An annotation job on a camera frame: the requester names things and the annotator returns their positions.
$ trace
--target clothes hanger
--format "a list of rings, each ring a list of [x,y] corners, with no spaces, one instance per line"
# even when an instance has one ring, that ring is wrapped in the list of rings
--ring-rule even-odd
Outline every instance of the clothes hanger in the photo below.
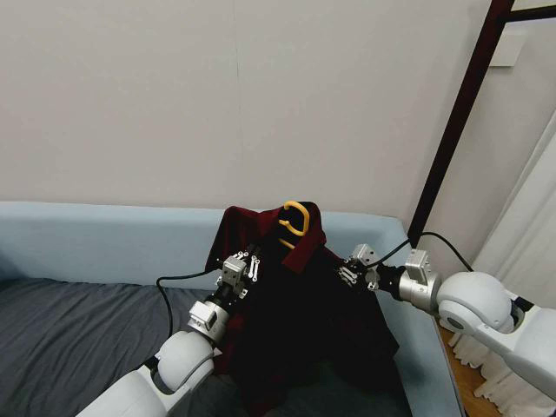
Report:
[[[310,219],[310,215],[308,210],[300,203],[298,202],[294,202],[292,200],[289,200],[287,202],[284,202],[284,210],[289,210],[290,207],[293,207],[295,209],[298,209],[299,211],[301,211],[301,213],[303,214],[303,230],[298,230],[296,228],[294,228],[292,226],[292,224],[289,222],[289,220],[282,220],[279,219],[278,222],[282,225],[285,226],[291,233],[293,233],[296,236],[304,236],[307,231],[309,230],[309,219]],[[286,246],[287,248],[293,249],[295,248],[294,245],[292,245],[290,242],[287,242],[281,238],[278,239],[280,241],[280,243],[284,246]]]

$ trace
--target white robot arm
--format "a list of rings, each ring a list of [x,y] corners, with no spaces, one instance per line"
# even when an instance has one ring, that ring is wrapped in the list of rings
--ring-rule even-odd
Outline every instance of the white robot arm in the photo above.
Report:
[[[173,334],[155,356],[125,374],[77,417],[164,417],[187,399],[212,373],[215,346],[235,304],[257,282],[259,263],[256,251],[230,256],[222,264],[215,293],[189,310],[188,325],[194,331]]]
[[[481,272],[461,272],[441,282],[424,250],[413,249],[404,268],[369,268],[377,259],[368,245],[358,245],[340,277],[350,286],[386,290],[439,316],[444,327],[491,348],[516,374],[556,400],[556,310],[532,304]],[[513,331],[501,333],[509,321]]]

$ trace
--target gray bedsheet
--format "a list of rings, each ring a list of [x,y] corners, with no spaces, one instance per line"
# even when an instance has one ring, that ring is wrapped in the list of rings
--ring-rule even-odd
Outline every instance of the gray bedsheet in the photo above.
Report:
[[[208,292],[167,291],[175,327],[185,329],[190,307]],[[76,415],[158,350],[167,319],[155,287],[0,281],[0,416]],[[269,415],[411,415],[400,386],[355,388],[326,364],[313,377],[292,388],[287,401]],[[175,415],[246,414],[235,384],[220,375],[209,377]]]

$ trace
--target black metal frame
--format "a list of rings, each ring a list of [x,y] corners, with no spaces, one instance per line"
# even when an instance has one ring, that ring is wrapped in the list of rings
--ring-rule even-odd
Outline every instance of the black metal frame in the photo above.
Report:
[[[466,74],[461,82],[460,91],[455,99],[440,145],[434,156],[427,182],[420,195],[414,218],[407,232],[413,247],[417,245],[420,234],[425,229],[428,216],[433,209],[434,200],[436,200],[450,161],[452,161],[453,153],[458,146],[475,99],[479,94],[480,85],[485,78],[506,23],[556,17],[556,5],[512,11],[513,2],[514,0],[492,0],[490,4],[485,22],[480,30],[479,39],[467,66]]]

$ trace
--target wooden floor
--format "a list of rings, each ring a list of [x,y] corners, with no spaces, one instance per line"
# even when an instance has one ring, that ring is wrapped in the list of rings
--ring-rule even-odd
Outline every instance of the wooden floor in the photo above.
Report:
[[[485,379],[480,375],[479,369],[464,367],[460,361],[455,359],[452,348],[448,346],[448,341],[452,338],[453,333],[439,325],[440,335],[444,341],[450,367],[453,370],[456,383],[460,389],[461,399],[469,417],[500,417],[501,414],[496,406],[485,398],[476,398],[473,391],[482,384]]]

